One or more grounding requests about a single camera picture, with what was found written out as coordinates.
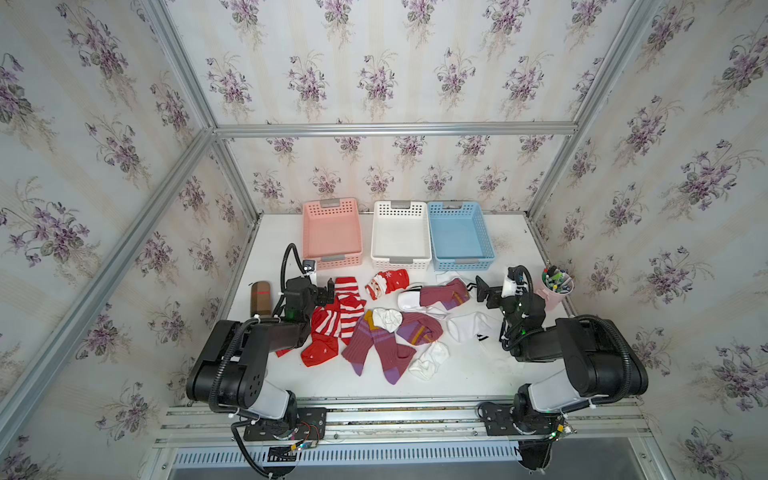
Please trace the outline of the red white striped sock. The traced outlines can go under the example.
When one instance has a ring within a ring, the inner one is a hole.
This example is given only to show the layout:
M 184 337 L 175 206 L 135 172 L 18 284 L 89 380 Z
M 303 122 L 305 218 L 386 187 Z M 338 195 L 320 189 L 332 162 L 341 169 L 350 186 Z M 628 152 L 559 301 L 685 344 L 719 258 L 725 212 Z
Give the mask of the red white striped sock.
M 361 297 L 354 277 L 334 279 L 335 297 L 331 304 L 317 307 L 312 315 L 312 340 L 332 338 L 348 344 L 359 319 L 365 313 L 366 301 Z

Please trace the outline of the purple striped sock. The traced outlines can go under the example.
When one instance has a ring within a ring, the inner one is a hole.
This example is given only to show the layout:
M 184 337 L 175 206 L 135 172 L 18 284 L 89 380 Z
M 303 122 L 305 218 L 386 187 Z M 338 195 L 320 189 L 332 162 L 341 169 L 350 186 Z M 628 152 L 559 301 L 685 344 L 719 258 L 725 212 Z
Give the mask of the purple striped sock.
M 396 334 L 413 346 L 434 343 L 443 335 L 440 322 L 424 313 L 404 312 Z

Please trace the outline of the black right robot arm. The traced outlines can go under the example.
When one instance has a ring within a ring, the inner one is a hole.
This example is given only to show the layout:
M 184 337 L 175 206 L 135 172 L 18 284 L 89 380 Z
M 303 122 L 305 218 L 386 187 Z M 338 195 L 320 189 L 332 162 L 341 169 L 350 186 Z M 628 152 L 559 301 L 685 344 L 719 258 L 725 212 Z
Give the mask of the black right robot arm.
M 488 435 L 554 440 L 567 430 L 568 414 L 647 391 L 646 368 L 613 321 L 584 314 L 544 325 L 545 300 L 533 291 L 526 267 L 508 268 L 500 286 L 477 276 L 468 289 L 487 309 L 502 314 L 499 343 L 517 362 L 563 362 L 559 372 L 522 385 L 510 405 L 479 404 L 477 413 Z

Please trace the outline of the purple sock yellow cuff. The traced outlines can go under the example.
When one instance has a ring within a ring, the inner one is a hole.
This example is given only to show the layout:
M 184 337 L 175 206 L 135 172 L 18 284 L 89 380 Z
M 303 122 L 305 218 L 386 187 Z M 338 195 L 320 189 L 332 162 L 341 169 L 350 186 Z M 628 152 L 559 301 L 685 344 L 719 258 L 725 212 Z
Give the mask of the purple sock yellow cuff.
M 373 322 L 373 312 L 368 310 L 358 320 L 349 344 L 342 357 L 361 376 L 371 349 L 378 354 L 386 381 L 396 385 L 408 369 L 416 349 L 397 342 L 394 332 L 378 327 Z

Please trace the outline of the small white sock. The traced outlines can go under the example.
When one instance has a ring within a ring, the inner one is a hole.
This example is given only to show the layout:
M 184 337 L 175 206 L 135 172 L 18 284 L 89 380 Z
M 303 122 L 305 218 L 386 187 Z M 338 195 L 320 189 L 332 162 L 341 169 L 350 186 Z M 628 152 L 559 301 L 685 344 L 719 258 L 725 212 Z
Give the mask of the small white sock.
M 374 308 L 372 310 L 373 325 L 389 333 L 395 333 L 403 322 L 403 314 L 395 309 Z

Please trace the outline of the maroon purple sock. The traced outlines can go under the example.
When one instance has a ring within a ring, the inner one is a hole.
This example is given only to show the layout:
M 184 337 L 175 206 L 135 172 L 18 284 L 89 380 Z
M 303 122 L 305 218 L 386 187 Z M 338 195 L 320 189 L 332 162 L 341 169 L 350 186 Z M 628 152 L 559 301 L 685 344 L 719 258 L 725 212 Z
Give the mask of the maroon purple sock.
M 467 284 L 460 278 L 454 278 L 448 283 L 437 286 L 424 286 L 420 290 L 419 305 L 432 307 L 440 304 L 445 310 L 457 308 L 470 299 Z

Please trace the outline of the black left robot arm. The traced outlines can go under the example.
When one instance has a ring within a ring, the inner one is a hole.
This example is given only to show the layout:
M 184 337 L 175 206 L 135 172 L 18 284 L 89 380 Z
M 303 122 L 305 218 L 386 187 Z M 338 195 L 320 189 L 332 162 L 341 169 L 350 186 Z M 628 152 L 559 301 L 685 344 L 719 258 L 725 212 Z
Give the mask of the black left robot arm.
M 284 439 L 299 429 L 296 397 L 267 380 L 267 365 L 271 353 L 303 346 L 314 311 L 334 301 L 334 282 L 318 286 L 314 272 L 315 262 L 302 259 L 297 246 L 288 244 L 276 307 L 245 321 L 216 322 L 188 374 L 188 400 L 235 417 L 237 431 L 255 427 Z

